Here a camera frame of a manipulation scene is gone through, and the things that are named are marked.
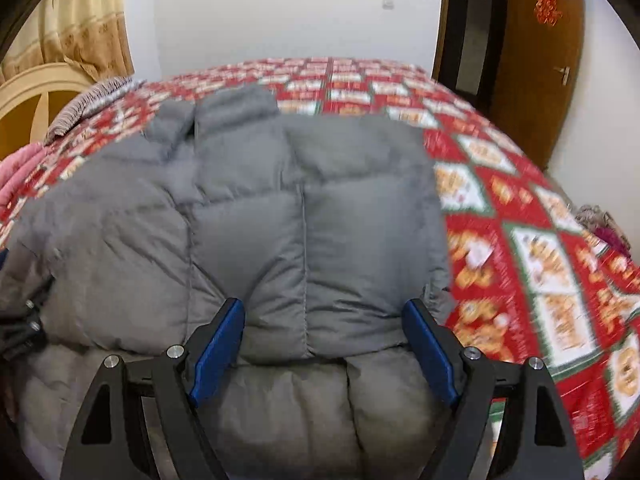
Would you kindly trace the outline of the striped grey pillow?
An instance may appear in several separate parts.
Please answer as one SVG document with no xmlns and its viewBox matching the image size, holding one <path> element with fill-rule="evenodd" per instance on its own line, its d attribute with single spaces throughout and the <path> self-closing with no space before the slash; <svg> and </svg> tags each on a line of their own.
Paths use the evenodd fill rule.
<svg viewBox="0 0 640 480">
<path fill-rule="evenodd" d="M 121 99 L 125 94 L 137 90 L 145 79 L 134 77 L 112 77 L 96 82 L 84 92 L 70 100 L 55 116 L 42 140 L 43 145 L 53 143 L 65 136 L 83 120 L 98 114 L 100 110 Z"/>
</svg>

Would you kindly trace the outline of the pink folded quilt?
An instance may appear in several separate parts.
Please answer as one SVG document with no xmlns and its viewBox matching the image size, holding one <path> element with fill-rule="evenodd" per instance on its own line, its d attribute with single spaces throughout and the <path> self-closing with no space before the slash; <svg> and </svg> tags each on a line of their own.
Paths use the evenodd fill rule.
<svg viewBox="0 0 640 480">
<path fill-rule="evenodd" d="M 2 160 L 0 170 L 0 203 L 2 207 L 9 203 L 16 190 L 46 155 L 47 150 L 44 146 L 36 142 L 23 146 Z"/>
</svg>

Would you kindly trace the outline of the clothes pile beside bed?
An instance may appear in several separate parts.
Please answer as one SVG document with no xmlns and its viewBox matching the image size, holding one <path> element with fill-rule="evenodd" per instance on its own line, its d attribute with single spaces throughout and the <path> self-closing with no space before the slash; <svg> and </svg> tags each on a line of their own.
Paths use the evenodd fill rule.
<svg viewBox="0 0 640 480">
<path fill-rule="evenodd" d="M 616 252 L 631 257 L 631 244 L 608 211 L 597 205 L 584 205 L 578 209 L 575 217 L 588 231 L 604 240 Z"/>
</svg>

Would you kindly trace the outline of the grey puffer jacket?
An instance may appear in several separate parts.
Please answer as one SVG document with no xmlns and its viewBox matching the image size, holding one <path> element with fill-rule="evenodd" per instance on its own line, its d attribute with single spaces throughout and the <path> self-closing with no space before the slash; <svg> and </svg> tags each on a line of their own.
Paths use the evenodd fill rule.
<svg viewBox="0 0 640 480">
<path fill-rule="evenodd" d="M 233 478 L 413 479 L 444 411 L 401 328 L 421 298 L 452 309 L 446 233 L 423 133 L 382 115 L 284 114 L 262 88 L 163 102 L 26 204 L 1 311 L 41 310 L 18 361 L 21 445 L 58 478 L 108 352 L 157 356 L 239 298 L 239 361 L 198 412 Z"/>
</svg>

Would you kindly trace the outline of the beige patterned curtain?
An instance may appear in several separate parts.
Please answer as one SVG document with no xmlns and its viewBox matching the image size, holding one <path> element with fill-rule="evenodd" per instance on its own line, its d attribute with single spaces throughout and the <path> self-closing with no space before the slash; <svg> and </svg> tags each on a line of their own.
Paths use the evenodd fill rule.
<svg viewBox="0 0 640 480">
<path fill-rule="evenodd" d="M 1 80 L 66 63 L 93 81 L 134 73 L 124 0 L 41 0 L 1 60 Z"/>
</svg>

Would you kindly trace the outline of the brown wooden door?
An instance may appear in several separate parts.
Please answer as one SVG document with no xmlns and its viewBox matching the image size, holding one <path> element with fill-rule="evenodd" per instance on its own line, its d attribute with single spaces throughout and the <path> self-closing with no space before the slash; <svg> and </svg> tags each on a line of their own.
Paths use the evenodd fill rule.
<svg viewBox="0 0 640 480">
<path fill-rule="evenodd" d="M 541 25 L 535 0 L 508 0 L 489 119 L 541 170 L 548 167 L 572 100 L 582 55 L 584 0 L 558 0 L 562 18 Z M 562 85 L 555 67 L 570 66 Z"/>
</svg>

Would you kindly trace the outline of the red double happiness decal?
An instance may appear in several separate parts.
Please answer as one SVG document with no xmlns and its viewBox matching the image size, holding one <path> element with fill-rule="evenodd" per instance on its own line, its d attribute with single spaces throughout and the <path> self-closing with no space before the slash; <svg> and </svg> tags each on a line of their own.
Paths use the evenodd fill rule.
<svg viewBox="0 0 640 480">
<path fill-rule="evenodd" d="M 558 0 L 535 0 L 534 14 L 539 24 L 549 27 L 554 27 L 563 16 Z"/>
</svg>

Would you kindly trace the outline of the red patterned bedspread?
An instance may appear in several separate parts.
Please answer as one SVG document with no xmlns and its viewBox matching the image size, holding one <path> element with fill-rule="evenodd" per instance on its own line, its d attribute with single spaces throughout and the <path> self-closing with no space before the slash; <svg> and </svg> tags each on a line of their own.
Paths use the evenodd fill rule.
<svg viewBox="0 0 640 480">
<path fill-rule="evenodd" d="M 348 58 L 217 67 L 149 82 L 55 143 L 2 214 L 1 245 L 23 207 L 107 144 L 141 132 L 168 100 L 269 91 L 284 114 L 382 115 L 420 129 L 447 240 L 462 344 L 521 363 L 541 356 L 560 389 L 587 479 L 606 477 L 639 431 L 639 270 L 590 234 L 524 153 L 417 68 Z"/>
</svg>

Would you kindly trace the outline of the cream wooden headboard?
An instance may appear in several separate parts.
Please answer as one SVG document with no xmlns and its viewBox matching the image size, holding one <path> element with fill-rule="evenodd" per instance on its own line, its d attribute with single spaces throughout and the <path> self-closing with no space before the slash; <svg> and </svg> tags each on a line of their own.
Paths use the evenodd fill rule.
<svg viewBox="0 0 640 480">
<path fill-rule="evenodd" d="M 94 84 L 66 63 L 25 70 L 1 86 L 1 158 L 43 140 L 55 112 Z"/>
</svg>

